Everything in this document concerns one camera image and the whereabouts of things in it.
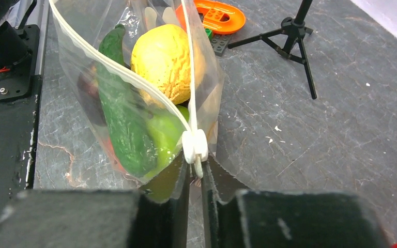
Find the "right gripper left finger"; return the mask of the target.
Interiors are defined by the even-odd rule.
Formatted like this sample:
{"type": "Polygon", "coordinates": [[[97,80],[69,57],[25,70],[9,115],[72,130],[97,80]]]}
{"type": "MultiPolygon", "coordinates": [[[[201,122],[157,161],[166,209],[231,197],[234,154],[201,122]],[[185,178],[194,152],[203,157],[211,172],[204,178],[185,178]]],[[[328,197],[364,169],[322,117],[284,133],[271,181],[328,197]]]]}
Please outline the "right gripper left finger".
{"type": "Polygon", "coordinates": [[[25,190],[0,215],[0,247],[185,247],[183,154],[134,190],[25,190]]]}

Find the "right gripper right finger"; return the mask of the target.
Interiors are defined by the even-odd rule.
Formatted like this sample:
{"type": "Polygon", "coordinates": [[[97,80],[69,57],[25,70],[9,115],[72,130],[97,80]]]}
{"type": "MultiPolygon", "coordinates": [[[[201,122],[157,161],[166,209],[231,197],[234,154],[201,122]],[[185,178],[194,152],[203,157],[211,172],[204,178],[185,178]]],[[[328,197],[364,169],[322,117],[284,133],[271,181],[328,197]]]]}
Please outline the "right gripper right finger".
{"type": "Polygon", "coordinates": [[[357,194],[253,190],[214,157],[202,163],[207,247],[389,247],[375,211],[357,194]]]}

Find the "green apple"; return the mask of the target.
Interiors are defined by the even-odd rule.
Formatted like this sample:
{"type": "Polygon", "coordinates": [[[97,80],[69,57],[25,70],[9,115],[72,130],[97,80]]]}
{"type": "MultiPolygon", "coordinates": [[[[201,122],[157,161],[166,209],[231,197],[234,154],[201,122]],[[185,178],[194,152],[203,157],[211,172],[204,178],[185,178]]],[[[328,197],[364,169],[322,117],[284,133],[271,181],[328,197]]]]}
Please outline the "green apple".
{"type": "Polygon", "coordinates": [[[144,178],[151,179],[165,169],[176,157],[177,144],[185,127],[177,115],[167,109],[154,109],[153,116],[147,121],[147,130],[157,150],[157,166],[144,178]]]}

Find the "green chili pepper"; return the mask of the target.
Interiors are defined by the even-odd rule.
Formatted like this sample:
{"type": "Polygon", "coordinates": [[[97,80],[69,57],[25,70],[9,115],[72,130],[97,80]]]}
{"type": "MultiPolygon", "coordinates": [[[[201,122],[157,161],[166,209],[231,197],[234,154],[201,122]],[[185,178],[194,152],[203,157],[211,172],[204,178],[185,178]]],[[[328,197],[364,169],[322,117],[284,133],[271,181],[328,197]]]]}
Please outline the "green chili pepper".
{"type": "Polygon", "coordinates": [[[157,151],[144,119],[144,102],[133,85],[109,72],[103,63],[97,63],[96,73],[113,151],[126,172],[142,178],[157,166],[157,151]]]}

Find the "clear dotted zip bag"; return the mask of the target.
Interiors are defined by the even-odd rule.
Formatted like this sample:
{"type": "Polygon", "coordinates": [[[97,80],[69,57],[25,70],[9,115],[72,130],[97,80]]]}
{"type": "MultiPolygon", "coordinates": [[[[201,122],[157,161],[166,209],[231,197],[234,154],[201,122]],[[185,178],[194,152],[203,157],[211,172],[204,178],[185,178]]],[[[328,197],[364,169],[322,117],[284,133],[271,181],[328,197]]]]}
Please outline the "clear dotted zip bag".
{"type": "Polygon", "coordinates": [[[137,39],[147,31],[164,25],[180,26],[174,10],[187,1],[50,1],[53,21],[59,42],[60,63],[68,76],[79,103],[84,107],[91,129],[106,151],[113,166],[141,182],[120,165],[110,142],[102,110],[97,81],[97,63],[106,65],[133,85],[147,111],[145,121],[152,118],[154,109],[167,109],[183,123],[185,130],[177,147],[183,150],[187,162],[197,168],[216,153],[218,115],[224,74],[214,54],[205,28],[186,31],[190,60],[194,62],[193,44],[197,43],[207,62],[203,81],[195,85],[191,68],[191,97],[175,105],[159,89],[131,70],[130,59],[137,39]]]}

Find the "yellow lemon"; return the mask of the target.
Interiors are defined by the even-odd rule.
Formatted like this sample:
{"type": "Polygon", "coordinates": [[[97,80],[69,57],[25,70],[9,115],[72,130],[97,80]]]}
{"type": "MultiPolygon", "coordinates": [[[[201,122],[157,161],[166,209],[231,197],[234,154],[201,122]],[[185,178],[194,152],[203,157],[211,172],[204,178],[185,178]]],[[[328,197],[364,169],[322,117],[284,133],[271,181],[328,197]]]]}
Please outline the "yellow lemon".
{"type": "Polygon", "coordinates": [[[175,24],[164,24],[141,35],[131,53],[131,70],[159,89],[173,104],[191,97],[191,68],[195,85],[203,81],[207,67],[205,56],[193,44],[194,62],[190,60],[188,34],[175,24]]]}

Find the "black mini tripod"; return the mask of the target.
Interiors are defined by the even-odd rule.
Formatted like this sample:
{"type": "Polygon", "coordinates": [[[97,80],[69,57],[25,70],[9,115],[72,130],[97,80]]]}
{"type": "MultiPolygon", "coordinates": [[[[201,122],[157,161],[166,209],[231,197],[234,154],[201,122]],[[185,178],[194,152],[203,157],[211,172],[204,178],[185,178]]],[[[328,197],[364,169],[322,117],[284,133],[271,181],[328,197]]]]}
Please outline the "black mini tripod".
{"type": "Polygon", "coordinates": [[[281,57],[294,61],[304,66],[308,86],[312,99],[317,99],[317,93],[309,65],[304,38],[306,34],[312,34],[313,29],[306,27],[305,18],[311,7],[312,0],[302,0],[298,12],[294,18],[287,17],[282,20],[281,27],[266,33],[252,36],[243,40],[229,43],[228,49],[236,48],[245,44],[253,43],[256,41],[263,41],[271,48],[273,48],[281,57]],[[277,35],[285,35],[286,41],[283,47],[280,47],[270,38],[277,35]]]}

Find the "green lego brick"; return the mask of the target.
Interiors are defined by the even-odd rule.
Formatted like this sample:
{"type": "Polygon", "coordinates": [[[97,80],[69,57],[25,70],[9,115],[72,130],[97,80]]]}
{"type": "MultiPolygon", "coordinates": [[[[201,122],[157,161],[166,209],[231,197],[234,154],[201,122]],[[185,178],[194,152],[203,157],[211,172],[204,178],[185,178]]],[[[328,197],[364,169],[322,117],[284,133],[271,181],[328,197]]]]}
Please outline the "green lego brick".
{"type": "Polygon", "coordinates": [[[204,30],[205,30],[205,33],[206,33],[208,39],[211,40],[213,38],[213,31],[209,28],[205,28],[204,30]]]}

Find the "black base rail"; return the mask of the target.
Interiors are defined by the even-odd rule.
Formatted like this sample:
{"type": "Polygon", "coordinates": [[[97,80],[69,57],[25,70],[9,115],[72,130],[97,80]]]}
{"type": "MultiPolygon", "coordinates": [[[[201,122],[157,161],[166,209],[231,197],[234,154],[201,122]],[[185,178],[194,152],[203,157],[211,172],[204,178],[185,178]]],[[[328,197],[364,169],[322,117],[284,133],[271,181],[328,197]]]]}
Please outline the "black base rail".
{"type": "Polygon", "coordinates": [[[21,33],[29,57],[0,73],[0,214],[20,191],[34,184],[43,78],[36,73],[40,28],[21,33]]]}

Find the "grey lego base plate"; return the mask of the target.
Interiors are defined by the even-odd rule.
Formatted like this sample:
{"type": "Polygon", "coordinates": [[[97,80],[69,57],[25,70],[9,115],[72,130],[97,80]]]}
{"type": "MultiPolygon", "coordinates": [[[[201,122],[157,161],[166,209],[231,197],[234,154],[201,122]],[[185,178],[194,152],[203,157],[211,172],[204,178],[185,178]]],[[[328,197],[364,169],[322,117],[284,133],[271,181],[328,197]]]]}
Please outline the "grey lego base plate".
{"type": "Polygon", "coordinates": [[[227,45],[230,43],[232,39],[232,36],[233,36],[232,34],[229,35],[214,34],[211,37],[210,44],[216,56],[222,57],[224,51],[227,48],[227,45]]]}

